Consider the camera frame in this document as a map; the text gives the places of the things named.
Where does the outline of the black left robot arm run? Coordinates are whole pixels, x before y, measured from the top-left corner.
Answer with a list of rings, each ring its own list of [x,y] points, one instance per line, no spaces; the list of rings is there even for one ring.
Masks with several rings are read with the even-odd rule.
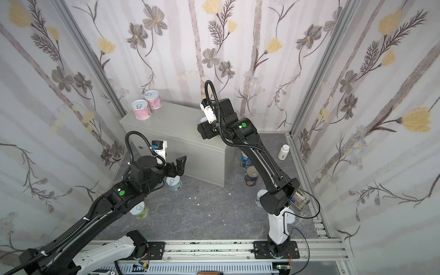
[[[144,140],[150,154],[134,159],[129,138],[137,135]],[[62,235],[39,249],[27,249],[20,255],[21,264],[7,273],[13,275],[21,270],[28,275],[77,275],[84,271],[74,257],[99,233],[113,222],[129,213],[136,205],[157,190],[166,177],[182,176],[186,156],[175,162],[167,162],[154,151],[148,139],[137,131],[125,136],[128,146],[129,166],[122,180],[95,199],[87,214]]]

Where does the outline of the pink can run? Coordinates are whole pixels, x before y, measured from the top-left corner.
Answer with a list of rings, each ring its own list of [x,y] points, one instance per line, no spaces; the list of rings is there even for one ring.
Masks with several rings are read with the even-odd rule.
[[[148,102],[148,105],[151,110],[160,109],[160,107],[162,106],[162,101],[160,99],[158,91],[154,91],[154,90],[147,91],[143,97],[144,100]]]
[[[136,100],[131,104],[137,120],[146,120],[151,116],[151,110],[148,101]]]

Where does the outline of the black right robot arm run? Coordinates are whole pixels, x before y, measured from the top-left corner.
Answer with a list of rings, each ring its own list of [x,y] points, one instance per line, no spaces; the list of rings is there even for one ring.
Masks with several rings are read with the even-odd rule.
[[[207,80],[204,86],[206,98],[201,109],[207,120],[199,123],[197,130],[203,139],[219,136],[226,145],[237,147],[256,168],[267,191],[260,197],[260,204],[269,216],[268,250],[271,256],[281,257],[291,241],[287,216],[300,182],[279,167],[254,124],[248,118],[239,119],[229,99],[218,99],[212,81]]]

